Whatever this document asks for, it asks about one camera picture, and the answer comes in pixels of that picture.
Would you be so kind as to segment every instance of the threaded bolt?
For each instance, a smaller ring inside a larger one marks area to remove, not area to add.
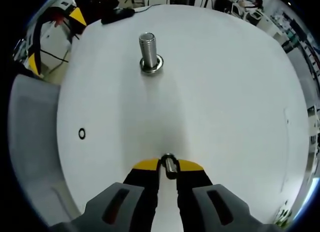
[[[153,68],[157,65],[156,37],[152,33],[144,33],[139,37],[142,59],[146,67]]]

